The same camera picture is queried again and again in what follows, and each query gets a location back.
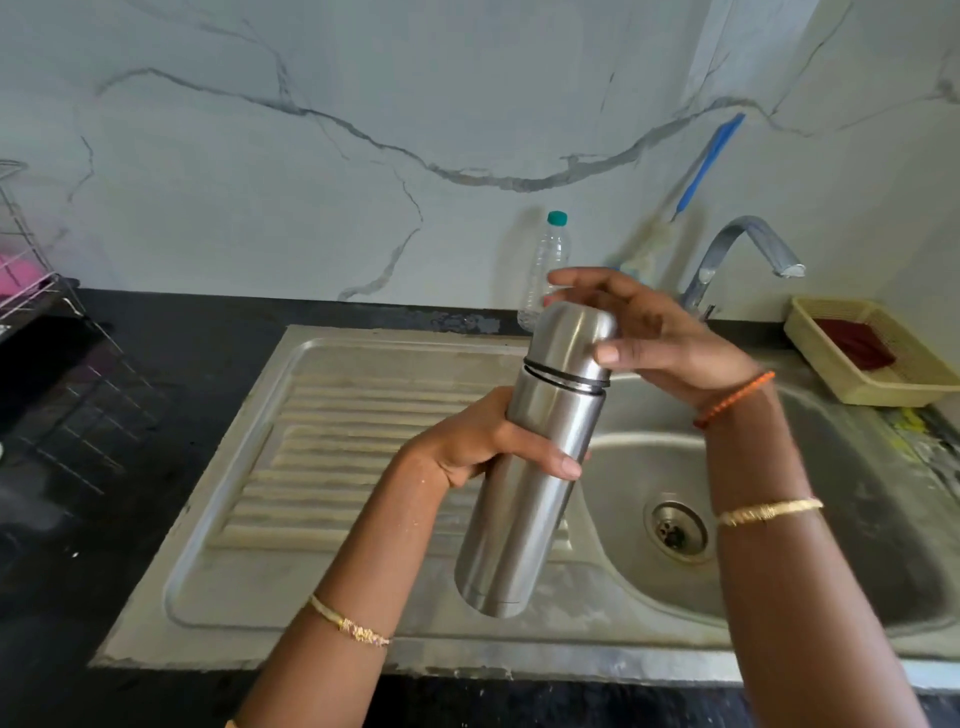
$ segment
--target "faucet spout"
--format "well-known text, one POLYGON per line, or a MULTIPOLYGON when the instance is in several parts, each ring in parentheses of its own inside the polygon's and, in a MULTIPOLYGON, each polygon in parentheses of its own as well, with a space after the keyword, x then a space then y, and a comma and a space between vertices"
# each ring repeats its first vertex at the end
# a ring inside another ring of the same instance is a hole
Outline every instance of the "faucet spout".
POLYGON ((717 269, 730 251, 733 241, 744 232, 754 241, 756 248, 763 253, 763 257, 770 263, 774 274, 780 278, 803 278, 806 275, 806 267, 794 255, 790 247, 783 242, 783 238, 777 235, 773 228, 753 215, 744 215, 729 222, 710 243, 704 259, 700 261, 693 280, 686 287, 684 294, 680 296, 680 305, 689 312, 696 311, 700 306, 700 301, 704 299, 707 293, 707 286, 716 275, 717 269))

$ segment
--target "sink basin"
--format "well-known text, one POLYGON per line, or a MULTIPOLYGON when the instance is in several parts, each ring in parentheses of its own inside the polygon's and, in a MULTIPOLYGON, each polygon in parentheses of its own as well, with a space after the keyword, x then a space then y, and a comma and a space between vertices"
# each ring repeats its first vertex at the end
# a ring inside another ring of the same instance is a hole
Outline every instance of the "sink basin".
MULTIPOLYGON (((849 436, 849 408, 805 367, 778 367, 780 398, 816 495, 860 586, 888 629, 941 618, 944 577, 849 436)), ((705 444, 690 409, 639 376, 617 376, 581 479, 597 536, 643 595, 723 619, 705 444)))

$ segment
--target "blue brush handle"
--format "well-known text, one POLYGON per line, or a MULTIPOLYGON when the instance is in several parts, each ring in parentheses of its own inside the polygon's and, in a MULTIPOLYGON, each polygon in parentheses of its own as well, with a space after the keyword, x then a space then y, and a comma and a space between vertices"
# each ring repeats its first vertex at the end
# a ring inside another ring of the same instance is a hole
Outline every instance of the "blue brush handle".
POLYGON ((730 141, 733 133, 737 130, 740 124, 743 123, 745 114, 738 113, 733 119, 728 121, 726 124, 721 124, 719 129, 713 135, 713 141, 710 143, 710 148, 707 150, 707 156, 704 157, 703 164, 700 165, 700 170, 697 172, 697 176, 693 178, 693 182, 690 183, 690 186, 684 192, 682 198, 677 203, 677 212, 674 214, 674 217, 679 215, 686 209, 686 206, 690 204, 690 200, 693 199, 693 196, 697 193, 697 187, 700 186, 701 180, 704 178, 704 175, 707 173, 709 168, 713 166, 713 163, 720 156, 720 153, 723 152, 723 148, 727 146, 727 142, 730 141))

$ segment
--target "stainless steel flask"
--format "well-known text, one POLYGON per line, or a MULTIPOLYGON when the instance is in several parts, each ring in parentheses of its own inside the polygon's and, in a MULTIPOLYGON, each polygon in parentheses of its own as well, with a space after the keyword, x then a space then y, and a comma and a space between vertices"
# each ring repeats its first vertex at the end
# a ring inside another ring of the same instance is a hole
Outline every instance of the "stainless steel flask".
MULTIPOLYGON (((612 314, 557 302, 543 311, 516 380, 507 419, 549 438, 583 462, 610 383, 593 359, 616 336, 612 314)), ((454 581, 464 600, 491 617, 522 612, 546 561, 573 481, 500 455, 488 470, 464 537, 454 581)))

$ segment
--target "sink drain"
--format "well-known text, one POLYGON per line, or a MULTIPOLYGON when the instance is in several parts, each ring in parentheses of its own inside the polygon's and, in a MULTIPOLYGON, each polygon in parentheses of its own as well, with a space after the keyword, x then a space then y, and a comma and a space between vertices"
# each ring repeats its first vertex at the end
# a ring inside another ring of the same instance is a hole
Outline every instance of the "sink drain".
POLYGON ((707 550, 707 527, 682 503, 668 500, 658 505, 650 512, 649 526, 658 546, 671 556, 696 559, 707 550))

